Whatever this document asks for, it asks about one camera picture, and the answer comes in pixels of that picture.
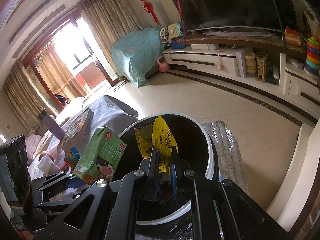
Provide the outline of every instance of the crumpled plastic wrapper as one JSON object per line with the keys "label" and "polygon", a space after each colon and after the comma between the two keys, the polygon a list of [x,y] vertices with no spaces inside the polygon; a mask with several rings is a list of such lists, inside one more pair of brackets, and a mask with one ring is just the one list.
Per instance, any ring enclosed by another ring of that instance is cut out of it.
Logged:
{"label": "crumpled plastic wrapper", "polygon": [[[219,181],[231,179],[248,194],[248,185],[242,165],[239,145],[229,128],[223,121],[215,121],[202,125],[211,137],[218,154]],[[175,231],[173,240],[193,240],[191,213],[182,222],[176,224],[171,231]]]}

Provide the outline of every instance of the flat screen tv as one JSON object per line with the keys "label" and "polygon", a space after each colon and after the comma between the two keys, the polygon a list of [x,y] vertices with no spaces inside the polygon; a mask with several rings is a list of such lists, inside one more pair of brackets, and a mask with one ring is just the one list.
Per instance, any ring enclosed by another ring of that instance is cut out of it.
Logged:
{"label": "flat screen tv", "polygon": [[292,0],[179,0],[188,31],[221,27],[248,27],[281,31],[296,30],[297,17]]}

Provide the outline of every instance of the cartoon cow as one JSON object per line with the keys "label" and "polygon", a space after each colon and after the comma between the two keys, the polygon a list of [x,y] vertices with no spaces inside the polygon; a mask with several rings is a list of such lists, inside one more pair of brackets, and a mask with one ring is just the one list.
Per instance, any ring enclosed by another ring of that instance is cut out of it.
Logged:
{"label": "cartoon cow", "polygon": [[110,177],[115,173],[114,166],[98,156],[96,164],[98,166],[98,177],[110,181]]}

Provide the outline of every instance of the yellow wrapper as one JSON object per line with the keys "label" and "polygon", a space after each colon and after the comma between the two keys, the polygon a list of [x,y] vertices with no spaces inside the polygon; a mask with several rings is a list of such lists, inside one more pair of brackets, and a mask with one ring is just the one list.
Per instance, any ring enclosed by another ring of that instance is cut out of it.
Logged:
{"label": "yellow wrapper", "polygon": [[154,145],[160,153],[159,172],[170,171],[171,146],[175,146],[177,151],[178,146],[162,116],[159,115],[155,119],[152,129],[151,125],[149,125],[140,130],[134,129],[134,133],[142,158],[148,159],[151,157],[152,145]]}

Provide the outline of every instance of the ceiling vent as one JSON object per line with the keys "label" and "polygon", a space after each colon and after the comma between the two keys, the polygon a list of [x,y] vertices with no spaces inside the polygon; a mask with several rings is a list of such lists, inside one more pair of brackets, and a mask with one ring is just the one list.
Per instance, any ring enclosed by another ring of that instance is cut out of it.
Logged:
{"label": "ceiling vent", "polygon": [[39,25],[34,28],[34,30],[28,35],[28,37],[23,41],[23,43],[20,45],[20,47],[17,49],[15,54],[12,56],[12,58],[17,58],[20,54],[20,52],[24,49],[24,47],[29,43],[31,39],[34,38],[34,36],[42,30],[42,28],[50,22],[53,18],[55,18],[59,13],[61,13],[64,9],[67,7],[63,4],[58,9],[54,10],[46,19],[44,19],[42,22],[39,23]]}
{"label": "ceiling vent", "polygon": [[27,19],[24,20],[24,22],[18,27],[18,29],[14,32],[14,34],[9,39],[9,44],[14,40],[14,38],[18,35],[18,33],[22,30],[22,28],[28,23],[28,21],[31,20],[33,16],[36,15],[38,11],[40,11],[44,6],[46,6],[49,2],[52,0],[45,0],[37,9],[35,9]]}

